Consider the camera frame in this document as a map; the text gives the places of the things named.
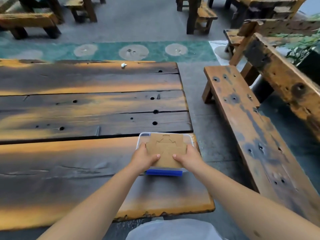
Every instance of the wooden backrest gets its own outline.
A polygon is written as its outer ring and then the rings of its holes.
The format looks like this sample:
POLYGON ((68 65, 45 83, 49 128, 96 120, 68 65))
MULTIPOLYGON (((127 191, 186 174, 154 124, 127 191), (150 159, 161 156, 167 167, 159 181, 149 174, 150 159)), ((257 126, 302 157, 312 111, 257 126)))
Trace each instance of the wooden backrest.
POLYGON ((320 140, 320 87, 276 51, 261 34, 253 34, 243 54, 320 140))
POLYGON ((245 20, 239 29, 238 36, 250 36, 253 32, 262 36, 271 34, 313 35, 320 28, 320 20, 282 20, 251 19, 245 20))

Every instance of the plastic container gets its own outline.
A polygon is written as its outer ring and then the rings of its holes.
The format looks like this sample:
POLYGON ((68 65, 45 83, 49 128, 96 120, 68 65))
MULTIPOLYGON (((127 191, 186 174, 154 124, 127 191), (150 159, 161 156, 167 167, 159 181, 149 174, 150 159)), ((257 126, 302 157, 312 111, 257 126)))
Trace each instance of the plastic container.
MULTIPOLYGON (((142 132, 139 135, 137 147, 140 146, 142 142, 147 143, 150 141, 150 136, 152 133, 155 134, 177 134, 177 133, 160 133, 160 132, 142 132)), ((191 144, 193 146, 192 137, 188 134, 183 135, 183 142, 186 144, 191 144)), ((183 172, 188 172, 185 168, 160 168, 160 167, 150 167, 145 174, 146 175, 162 175, 162 176, 182 176, 183 172)))

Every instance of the hand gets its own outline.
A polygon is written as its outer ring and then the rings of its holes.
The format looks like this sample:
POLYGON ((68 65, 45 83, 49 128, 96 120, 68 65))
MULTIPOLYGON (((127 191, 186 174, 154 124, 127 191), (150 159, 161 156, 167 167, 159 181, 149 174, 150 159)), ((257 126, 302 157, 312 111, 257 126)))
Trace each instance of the hand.
POLYGON ((202 157, 199 151, 193 147, 193 145, 188 144, 186 146, 186 154, 185 155, 178 155, 173 154, 172 156, 174 160, 180 162, 184 168, 188 171, 194 173, 194 171, 199 168, 201 165, 205 164, 202 160, 202 157))
POLYGON ((140 174, 149 169, 153 163, 159 160, 159 158, 160 154, 149 155, 146 144, 141 143, 139 148, 133 153, 129 165, 137 169, 140 174))

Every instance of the cardboard sheet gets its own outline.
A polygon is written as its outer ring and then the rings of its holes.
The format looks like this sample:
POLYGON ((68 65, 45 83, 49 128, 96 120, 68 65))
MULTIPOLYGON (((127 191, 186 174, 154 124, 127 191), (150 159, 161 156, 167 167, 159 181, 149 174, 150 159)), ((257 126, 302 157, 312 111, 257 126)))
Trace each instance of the cardboard sheet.
POLYGON ((146 149, 150 155, 161 155, 160 159, 152 165, 153 167, 183 168, 181 163, 172 157, 173 154, 184 155, 187 152, 187 144, 183 142, 182 134, 151 133, 146 149))

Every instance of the person's right hand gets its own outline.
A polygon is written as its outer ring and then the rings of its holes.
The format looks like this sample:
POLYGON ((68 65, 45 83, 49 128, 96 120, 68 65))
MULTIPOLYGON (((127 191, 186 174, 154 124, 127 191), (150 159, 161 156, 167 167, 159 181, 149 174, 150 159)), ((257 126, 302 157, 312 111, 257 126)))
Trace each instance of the person's right hand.
POLYGON ((186 146, 185 155, 173 154, 172 157, 174 158, 174 160, 180 162, 184 166, 184 168, 186 168, 189 172, 192 173, 194 173, 197 168, 205 164, 205 162, 202 160, 199 151, 196 148, 194 148, 191 144, 188 144, 186 146))

